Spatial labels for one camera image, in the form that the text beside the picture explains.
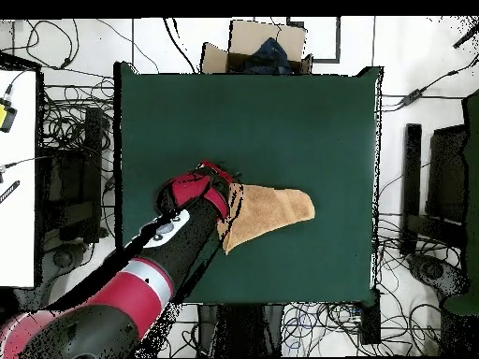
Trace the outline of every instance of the floor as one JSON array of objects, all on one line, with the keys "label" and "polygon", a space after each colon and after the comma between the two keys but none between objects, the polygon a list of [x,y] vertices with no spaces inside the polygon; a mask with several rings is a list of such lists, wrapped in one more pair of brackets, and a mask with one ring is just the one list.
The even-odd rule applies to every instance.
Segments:
[{"label": "floor", "polygon": [[[236,19],[285,23],[285,17],[237,17]],[[314,74],[356,75],[362,68],[370,65],[383,66],[385,76],[382,86],[384,108],[394,109],[394,105],[415,88],[421,88],[452,69],[467,65],[475,56],[477,43],[474,40],[459,49],[453,44],[466,33],[469,26],[459,17],[341,17],[341,61],[338,64],[315,64]],[[291,17],[292,21],[305,21],[308,29],[305,53],[312,52],[316,58],[331,58],[335,53],[335,19]],[[228,26],[230,19],[177,19],[179,44],[195,66],[199,65],[203,42],[227,49]],[[38,25],[38,44],[31,48],[31,54],[25,49],[16,49],[15,55],[41,58],[47,65],[60,65],[66,56],[72,57],[77,49],[75,25],[72,20],[54,21],[71,37],[72,50],[66,35],[48,23]],[[45,68],[45,84],[94,86],[103,77],[111,77],[115,61],[127,61],[134,64],[140,73],[190,73],[190,66],[181,57],[171,43],[161,19],[141,20],[75,20],[78,26],[79,50],[69,70]],[[170,23],[171,31],[176,33]],[[27,22],[15,22],[15,47],[26,45],[31,27]],[[130,42],[134,34],[135,47]],[[0,22],[0,48],[11,47],[12,37],[7,23]],[[425,97],[398,111],[384,112],[382,116],[382,141],[380,163],[380,188],[401,175],[402,139],[406,123],[421,123],[423,127],[422,162],[429,157],[428,143],[435,129],[463,123],[460,99],[473,93],[479,86],[477,67],[463,70],[453,77],[442,79],[425,92]],[[111,95],[107,83],[103,90],[96,90],[100,97]],[[76,98],[84,96],[80,92],[65,87],[48,87],[49,95],[54,99]],[[103,167],[111,169],[112,156],[105,152]],[[421,210],[424,210],[427,191],[427,168],[423,168]],[[388,186],[380,198],[379,210],[382,225],[393,231],[382,229],[382,236],[397,235],[394,232],[399,217],[387,214],[400,212],[400,181]],[[113,205],[113,193],[105,197],[105,206]],[[106,216],[112,208],[106,208]],[[109,222],[112,229],[113,216]],[[52,299],[81,281],[94,268],[100,266],[103,258],[114,248],[112,237],[107,237],[94,247],[92,260],[86,266],[59,279],[53,289]],[[365,354],[435,354],[437,343],[431,329],[439,335],[440,317],[435,309],[420,308],[414,311],[414,322],[425,331],[412,330],[406,318],[421,303],[437,305],[435,294],[425,285],[414,280],[408,270],[395,262],[394,249],[387,249],[391,255],[389,265],[382,271],[384,293],[381,297],[383,315],[383,344],[375,346],[356,345],[356,315],[350,309],[342,308],[332,314],[341,326],[322,323],[319,325],[315,313],[326,315],[321,305],[294,304],[287,308],[283,318],[284,356],[346,356]],[[445,251],[438,255],[446,256]],[[454,263],[454,254],[447,260]],[[191,337],[189,331],[197,320],[196,306],[185,306],[178,322],[169,336],[170,346],[160,353],[169,356],[185,345],[183,338]],[[352,329],[344,333],[343,328]],[[175,356],[190,357],[195,352],[190,347],[182,348]]]}]

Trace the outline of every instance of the white desk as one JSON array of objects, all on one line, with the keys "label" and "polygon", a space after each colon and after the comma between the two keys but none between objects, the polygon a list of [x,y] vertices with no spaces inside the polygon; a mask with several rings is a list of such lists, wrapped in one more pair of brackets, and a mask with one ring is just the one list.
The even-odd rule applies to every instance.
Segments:
[{"label": "white desk", "polygon": [[[0,71],[3,96],[16,71]],[[0,132],[0,165],[35,157],[36,74],[25,72],[13,85],[10,101],[17,115],[9,133]],[[2,194],[20,186],[0,204],[0,286],[34,286],[35,161],[15,165],[3,175]]]}]

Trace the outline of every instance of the yellow device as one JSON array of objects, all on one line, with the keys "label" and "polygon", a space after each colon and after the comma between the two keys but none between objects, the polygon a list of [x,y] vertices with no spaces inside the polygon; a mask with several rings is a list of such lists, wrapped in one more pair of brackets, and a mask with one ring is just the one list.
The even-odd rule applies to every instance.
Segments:
[{"label": "yellow device", "polygon": [[0,98],[0,131],[9,132],[17,110],[6,99]]}]

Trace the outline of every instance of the black cable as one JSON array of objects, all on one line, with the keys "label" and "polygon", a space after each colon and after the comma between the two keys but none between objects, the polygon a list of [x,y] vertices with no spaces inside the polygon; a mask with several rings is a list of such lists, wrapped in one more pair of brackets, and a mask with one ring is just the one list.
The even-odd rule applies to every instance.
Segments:
[{"label": "black cable", "polygon": [[45,285],[45,288],[44,288],[45,292],[47,292],[49,290],[50,286],[53,284],[54,281],[56,281],[57,279],[59,279],[63,275],[70,274],[76,268],[80,268],[80,267],[88,265],[92,261],[92,258],[94,257],[94,247],[95,247],[95,244],[93,244],[93,246],[92,246],[92,253],[90,254],[90,259],[88,259],[87,262],[85,262],[85,263],[83,263],[79,266],[73,267],[70,271],[67,271],[65,273],[60,273],[62,268],[58,267],[58,270],[56,271],[55,275]]},{"label": "black cable", "polygon": [[[428,165],[430,165],[430,162],[421,165],[421,166],[420,166],[420,169],[422,169],[422,168],[424,168],[425,166],[428,166]],[[383,193],[383,191],[385,190],[386,187],[390,186],[390,185],[393,184],[395,181],[398,181],[398,180],[400,180],[400,179],[403,178],[403,177],[404,177],[404,174],[402,174],[401,176],[399,176],[399,177],[395,178],[394,180],[390,181],[389,183],[387,183],[386,186],[384,186],[384,187],[381,189],[381,191],[379,192],[378,200],[379,200],[379,198],[381,198],[381,194]]]},{"label": "black cable", "polygon": [[410,314],[409,314],[409,328],[410,328],[410,332],[411,332],[411,338],[413,339],[413,343],[414,343],[414,346],[417,348],[417,350],[419,351],[419,353],[423,356],[427,356],[425,353],[423,353],[423,351],[419,348],[419,346],[417,345],[417,342],[415,340],[415,335],[414,335],[414,327],[413,327],[413,314],[415,313],[415,311],[417,309],[420,309],[422,307],[429,307],[429,308],[432,308],[432,309],[435,309],[437,310],[440,314],[441,314],[441,310],[438,309],[437,307],[431,305],[431,304],[428,304],[428,303],[423,303],[423,304],[419,304],[418,306],[414,307]]},{"label": "black cable", "polygon": [[440,80],[442,80],[446,77],[454,76],[454,75],[460,73],[461,71],[468,69],[469,67],[473,67],[478,62],[479,62],[479,53],[474,56],[474,58],[472,59],[472,61],[468,65],[466,65],[464,67],[461,67],[458,70],[451,70],[450,72],[440,76],[439,78],[435,79],[434,81],[432,81],[430,84],[424,86],[423,88],[413,90],[411,93],[409,93],[408,95],[403,97],[398,102],[398,107],[397,108],[395,108],[393,110],[379,110],[379,111],[381,111],[381,112],[392,112],[392,111],[400,110],[401,108],[405,108],[405,107],[409,106],[410,104],[414,103],[419,98],[423,97],[423,92],[426,91],[428,88],[430,88],[432,85],[436,84],[438,81],[440,81]]},{"label": "black cable", "polygon": [[[30,49],[32,47],[34,47],[36,44],[39,43],[39,34],[38,34],[38,31],[37,31],[37,27],[41,24],[41,23],[47,23],[53,27],[55,27],[56,29],[58,29],[60,32],[62,32],[64,34],[64,36],[68,39],[68,42],[70,44],[70,51],[68,53],[68,56],[65,57],[65,60],[64,62],[58,66],[58,67],[55,67],[55,66],[52,66],[52,65],[49,65],[47,64],[45,61],[42,61],[40,58],[36,57],[34,54],[31,53]],[[30,25],[32,26],[32,30],[30,32],[30,35],[28,36],[28,41],[27,41],[27,45],[25,47],[26,49],[26,52],[28,53],[28,55],[30,55],[32,58],[34,58],[35,60],[37,60],[39,63],[41,63],[42,65],[46,66],[46,67],[51,67],[51,68],[54,68],[54,69],[65,69],[68,65],[72,64],[73,61],[75,60],[75,58],[77,57],[77,54],[79,53],[79,50],[80,50],[80,38],[79,38],[79,30],[78,30],[78,26],[77,26],[77,23],[75,22],[75,20],[73,20],[73,24],[75,26],[75,33],[76,33],[76,39],[77,39],[77,49],[75,51],[75,53],[73,53],[73,41],[72,39],[70,38],[70,36],[65,32],[65,30],[63,30],[60,26],[58,26],[56,23],[53,23],[51,21],[38,21],[34,26],[32,26],[32,24],[30,23]],[[33,36],[33,33],[36,34],[36,44],[35,45],[30,45],[30,42],[32,40],[32,36]]]},{"label": "black cable", "polygon": [[283,30],[281,28],[281,26],[278,24],[278,23],[275,23],[275,21],[273,20],[273,17],[269,17],[271,19],[271,21],[273,22],[273,25],[275,25],[277,28],[278,28],[278,33],[276,34],[276,42],[278,43],[278,37],[280,36],[280,32]]},{"label": "black cable", "polygon": [[20,72],[17,76],[15,76],[15,78],[9,83],[9,85],[7,86],[7,89],[5,90],[5,94],[4,94],[4,98],[7,98],[7,96],[10,95],[11,93],[11,89],[13,88],[13,83],[15,82],[15,80],[21,76],[23,73],[25,72],[28,72],[30,71],[31,69],[25,69],[23,70],[22,72]]},{"label": "black cable", "polygon": [[188,57],[186,56],[186,54],[182,51],[182,49],[179,47],[179,45],[177,44],[177,42],[175,41],[175,39],[173,38],[173,35],[171,34],[171,31],[169,30],[169,26],[168,26],[168,23],[167,23],[167,18],[163,18],[163,23],[165,24],[165,27],[167,29],[167,33],[169,35],[169,39],[171,40],[171,42],[173,43],[173,45],[176,47],[176,49],[180,52],[181,56],[186,60],[186,62],[190,65],[192,71],[194,74],[197,74],[195,68],[193,67],[193,64],[191,63],[191,61],[188,59]]},{"label": "black cable", "polygon": [[132,40],[130,40],[129,38],[121,35],[113,26],[111,26],[110,24],[106,23],[105,21],[102,21],[102,20],[99,20],[99,19],[96,19],[97,21],[99,22],[102,22],[104,23],[107,27],[109,27],[113,32],[115,32],[118,36],[120,36],[121,38],[125,39],[126,41],[132,43],[135,48],[139,51],[139,53],[141,55],[143,55],[146,59],[148,59],[152,64],[154,64],[154,67],[156,67],[156,73],[160,74],[160,69],[158,68],[158,65],[151,59],[149,58],[147,55],[145,55],[145,53],[139,48],[139,46]]},{"label": "black cable", "polygon": [[115,238],[115,235],[113,234],[113,232],[109,229],[109,221],[108,221],[108,218],[107,218],[107,211],[105,210],[105,203],[104,203],[104,200],[105,200],[105,194],[107,193],[108,191],[105,190],[102,195],[101,195],[101,205],[102,205],[102,208],[103,208],[103,216],[105,217],[105,224],[107,225],[107,229],[109,230],[109,234]]},{"label": "black cable", "polygon": [[4,167],[5,168],[11,168],[15,165],[26,163],[27,161],[44,160],[44,159],[47,159],[47,158],[55,158],[55,156],[46,155],[46,156],[42,156],[42,157],[27,158],[26,160],[17,161],[16,163],[5,164]]}]

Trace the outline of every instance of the wire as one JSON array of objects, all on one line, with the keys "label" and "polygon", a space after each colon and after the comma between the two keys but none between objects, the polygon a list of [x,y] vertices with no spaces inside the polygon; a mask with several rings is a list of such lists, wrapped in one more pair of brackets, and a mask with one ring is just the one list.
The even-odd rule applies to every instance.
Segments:
[{"label": "wire", "polygon": [[281,28],[281,26],[280,26],[278,23],[276,23],[276,22],[273,20],[273,17],[269,17],[269,18],[270,18],[271,21],[273,22],[273,25],[275,25],[275,26],[278,28],[278,33],[276,34],[276,38],[275,38],[276,42],[278,43],[278,37],[280,36],[280,32],[281,32],[283,29]]},{"label": "wire", "polygon": [[458,70],[451,70],[450,72],[440,76],[439,78],[435,79],[434,81],[432,81],[430,84],[424,86],[423,88],[421,89],[415,89],[413,90],[411,93],[409,93],[408,95],[404,96],[398,103],[398,107],[397,108],[394,108],[392,110],[378,110],[376,112],[393,112],[393,111],[398,111],[400,110],[401,108],[405,108],[407,106],[409,106],[410,104],[414,103],[416,100],[418,100],[419,98],[423,97],[423,92],[426,91],[428,88],[430,88],[432,85],[436,84],[438,81],[441,81],[442,79],[446,78],[446,77],[450,77],[450,76],[454,76],[458,73],[460,73],[461,71],[463,70],[466,70],[468,69],[469,67],[473,67],[475,66],[477,63],[479,62],[479,53],[476,54],[474,56],[474,58],[471,60],[471,62],[464,66],[464,67],[461,67],[460,69]]},{"label": "wire", "polygon": [[186,60],[186,62],[190,65],[191,67],[191,70],[193,71],[194,74],[197,74],[195,68],[193,67],[193,64],[191,63],[191,61],[188,59],[188,57],[186,56],[186,54],[182,51],[182,49],[178,46],[177,42],[175,41],[175,39],[173,38],[173,35],[171,34],[171,31],[169,30],[169,26],[168,26],[168,23],[167,23],[167,18],[163,18],[163,23],[165,24],[165,28],[167,29],[167,33],[169,35],[169,39],[171,40],[171,42],[173,43],[173,45],[176,47],[176,49],[180,52],[180,54],[182,55],[182,57]]},{"label": "wire", "polygon": [[138,50],[138,52],[143,55],[146,59],[148,59],[152,64],[154,64],[154,67],[156,68],[156,73],[160,74],[160,69],[158,68],[158,65],[156,64],[156,62],[154,60],[152,60],[150,57],[148,57],[147,55],[145,55],[145,53],[139,48],[139,46],[132,40],[130,40],[129,38],[121,35],[113,26],[111,26],[109,23],[106,23],[105,21],[102,21],[102,20],[99,20],[99,19],[96,19],[97,21],[99,22],[102,22],[103,24],[105,24],[107,27],[109,27],[113,32],[115,32],[118,36],[120,36],[121,38],[125,39],[126,41],[132,43],[135,48]]},{"label": "wire", "polygon": [[77,268],[80,268],[80,267],[83,267],[83,266],[86,266],[88,265],[91,261],[92,261],[92,258],[94,257],[94,247],[95,247],[95,244],[93,244],[92,246],[92,253],[90,254],[90,258],[88,259],[87,262],[85,263],[82,263],[81,265],[79,266],[76,266],[76,267],[73,267],[71,268],[69,271],[67,272],[61,272],[62,271],[62,268],[61,267],[58,267],[58,270],[56,271],[55,275],[47,282],[47,284],[45,285],[45,294],[49,291],[49,288],[50,286],[60,277],[62,277],[63,275],[66,275],[66,274],[70,274],[73,270],[77,269]]},{"label": "wire", "polygon": [[[197,341],[196,341],[196,338],[194,336],[195,334],[195,331],[197,330],[197,328],[199,327],[199,323],[195,323],[195,325],[193,326],[192,330],[191,331],[187,331],[187,330],[183,330],[181,332],[181,338],[183,339],[184,341],[184,345],[179,347],[173,354],[171,354],[169,357],[170,358],[174,358],[179,352],[181,352],[182,350],[184,350],[186,347],[190,347],[191,349],[195,350],[196,351],[196,354],[202,354],[202,355],[206,355],[208,356],[208,353],[203,351],[200,346],[198,345]],[[185,335],[189,335],[190,336],[190,339],[186,339]]]},{"label": "wire", "polygon": [[5,167],[5,168],[11,168],[11,167],[13,167],[13,166],[15,166],[15,165],[22,164],[22,163],[26,163],[27,161],[44,160],[44,159],[47,159],[47,158],[55,158],[55,156],[46,155],[46,156],[42,156],[42,157],[28,158],[28,159],[26,159],[26,160],[17,161],[16,163],[5,164],[4,167]]},{"label": "wire", "polygon": [[[437,310],[439,313],[441,313],[441,310],[438,309],[437,307],[435,306],[432,306],[431,304],[428,304],[428,303],[423,303],[423,304],[420,304],[416,307],[414,307],[410,314],[409,314],[409,328],[410,328],[410,332],[411,332],[411,338],[413,339],[413,343],[414,343],[414,346],[417,348],[417,350],[419,351],[419,353],[423,356],[427,356],[425,353],[423,353],[423,351],[419,348],[419,346],[417,345],[417,342],[415,340],[415,334],[414,334],[414,327],[413,327],[413,314],[415,313],[415,311],[417,309],[420,309],[422,307],[429,307],[429,308],[432,308],[432,309],[435,309]],[[439,338],[436,336],[435,338],[434,337],[431,337],[432,340],[436,341],[438,344],[439,344]]]},{"label": "wire", "polygon": [[[80,50],[80,38],[79,38],[79,29],[78,29],[78,26],[77,26],[77,23],[75,20],[73,20],[73,25],[75,26],[75,34],[76,34],[76,40],[77,40],[77,49],[75,50],[75,53],[73,53],[73,41],[72,39],[70,38],[70,36],[65,32],[65,30],[63,30],[60,26],[58,26],[56,23],[53,23],[51,21],[38,21],[35,26],[32,26],[32,24],[28,21],[28,23],[30,24],[30,26],[32,27],[32,30],[30,32],[30,35],[28,36],[28,41],[27,41],[27,45],[25,47],[26,49],[26,52],[28,53],[28,55],[30,55],[32,58],[34,58],[35,60],[37,60],[38,62],[40,62],[42,65],[46,66],[46,67],[51,67],[51,68],[56,68],[56,69],[65,69],[68,65],[71,65],[73,63],[73,61],[75,61],[75,58],[77,57],[78,53],[79,53],[79,50]],[[55,66],[52,66],[52,65],[49,65],[47,64],[45,61],[41,60],[40,58],[36,57],[34,54],[32,54],[32,52],[30,51],[30,49],[34,46],[36,46],[39,41],[40,41],[40,37],[39,37],[39,34],[38,34],[38,31],[37,31],[37,27],[41,24],[41,23],[47,23],[53,27],[55,27],[56,29],[58,29],[60,32],[62,32],[64,34],[64,36],[68,39],[68,42],[70,44],[70,51],[68,53],[68,56],[65,57],[65,60],[64,62],[59,66],[59,67],[55,67]],[[35,45],[30,45],[30,42],[32,40],[32,36],[33,34],[36,34],[36,44]]]},{"label": "wire", "polygon": [[10,95],[11,93],[11,89],[13,88],[13,83],[15,82],[15,80],[21,76],[23,73],[25,72],[28,72],[30,71],[31,69],[25,69],[23,70],[22,72],[20,72],[17,76],[15,76],[15,78],[9,83],[9,85],[7,86],[7,89],[5,90],[5,94],[4,94],[4,98],[7,98],[7,96]]},{"label": "wire", "polygon": [[108,221],[108,216],[107,216],[107,211],[105,210],[105,203],[104,203],[104,200],[105,200],[105,194],[107,193],[108,191],[105,190],[103,192],[103,194],[101,195],[101,205],[102,205],[102,208],[103,208],[103,216],[104,219],[105,219],[105,224],[107,225],[107,229],[109,230],[109,234],[115,238],[115,235],[113,234],[113,232],[109,229],[109,221]]},{"label": "wire", "polygon": [[[425,166],[428,166],[428,165],[430,165],[430,161],[429,161],[428,163],[425,163],[425,164],[421,165],[421,166],[419,167],[419,169],[422,169],[422,168],[424,168]],[[385,190],[386,187],[390,186],[390,185],[393,184],[395,181],[400,180],[401,178],[404,177],[404,175],[405,175],[405,174],[402,174],[401,176],[399,176],[399,177],[395,178],[394,180],[390,181],[389,183],[387,183],[386,186],[384,186],[384,187],[381,189],[381,191],[379,192],[378,200],[379,200],[379,198],[381,198],[381,194],[383,193],[383,191]]]}]

